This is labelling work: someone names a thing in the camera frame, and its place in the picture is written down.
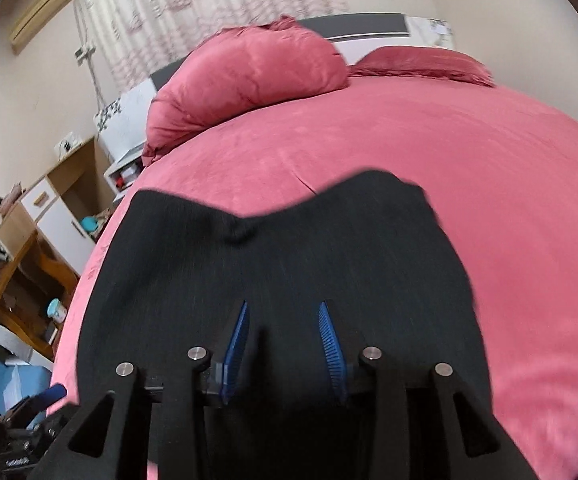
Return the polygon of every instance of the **floral curtain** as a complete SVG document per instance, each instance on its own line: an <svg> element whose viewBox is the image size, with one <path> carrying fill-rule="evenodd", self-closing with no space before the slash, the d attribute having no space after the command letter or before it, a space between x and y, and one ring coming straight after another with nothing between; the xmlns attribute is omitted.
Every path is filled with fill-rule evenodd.
<svg viewBox="0 0 578 480"><path fill-rule="evenodd" d="M345 0L80 0L120 91L223 27L338 14Z"/></svg>

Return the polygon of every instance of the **wall-mounted air conditioner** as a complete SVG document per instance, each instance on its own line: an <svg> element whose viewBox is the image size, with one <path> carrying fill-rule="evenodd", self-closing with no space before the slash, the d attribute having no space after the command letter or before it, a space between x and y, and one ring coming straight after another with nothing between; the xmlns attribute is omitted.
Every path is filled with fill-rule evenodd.
<svg viewBox="0 0 578 480"><path fill-rule="evenodd" d="M9 41L15 54L26 46L29 41L43 28L59 10L71 0L36 0L26 12L16 21Z"/></svg>

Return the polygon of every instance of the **silver bolt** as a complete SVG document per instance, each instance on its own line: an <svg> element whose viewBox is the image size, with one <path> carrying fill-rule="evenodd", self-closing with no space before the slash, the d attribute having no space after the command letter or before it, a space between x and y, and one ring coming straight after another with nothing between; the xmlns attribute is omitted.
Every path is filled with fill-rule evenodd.
<svg viewBox="0 0 578 480"><path fill-rule="evenodd" d="M363 350L363 355L370 361L374 361L383 356L383 351L375 346L368 346Z"/></svg>
<svg viewBox="0 0 578 480"><path fill-rule="evenodd" d="M127 377L127 375L133 374L133 365L131 363L120 363L115 367L115 373L120 377Z"/></svg>
<svg viewBox="0 0 578 480"><path fill-rule="evenodd" d="M447 363L438 363L434 368L434 370L438 375L441 375L442 377L449 377L451 374L454 373L454 369L451 368L451 365L448 365Z"/></svg>
<svg viewBox="0 0 578 480"><path fill-rule="evenodd" d="M187 357L189 357L189 359L192 359L193 361L204 359L205 355L207 355L207 350L205 350L201 346L194 346L193 348L189 349L189 352L187 352Z"/></svg>

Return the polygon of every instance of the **pillow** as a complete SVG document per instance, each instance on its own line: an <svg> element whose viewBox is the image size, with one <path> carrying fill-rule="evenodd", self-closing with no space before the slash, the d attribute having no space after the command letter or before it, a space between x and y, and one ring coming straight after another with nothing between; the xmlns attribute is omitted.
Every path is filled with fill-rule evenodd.
<svg viewBox="0 0 578 480"><path fill-rule="evenodd" d="M352 76L420 76L496 86L492 73L473 57L430 46L381 46L350 67Z"/></svg>
<svg viewBox="0 0 578 480"><path fill-rule="evenodd" d="M143 163L254 108L344 88L348 76L336 48L289 16L224 29L189 55L151 103Z"/></svg>

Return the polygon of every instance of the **black garment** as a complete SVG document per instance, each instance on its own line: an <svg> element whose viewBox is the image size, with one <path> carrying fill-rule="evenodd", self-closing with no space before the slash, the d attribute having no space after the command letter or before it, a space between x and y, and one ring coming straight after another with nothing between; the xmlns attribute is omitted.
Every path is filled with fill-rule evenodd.
<svg viewBox="0 0 578 480"><path fill-rule="evenodd" d="M409 386L448 362L490 407L466 272L423 191L380 171L259 218L137 193L86 310L81 400L120 362L175 373L246 300L239 391L207 417L216 478L352 478L359 421L335 406L317 321L325 298L402 361Z"/></svg>

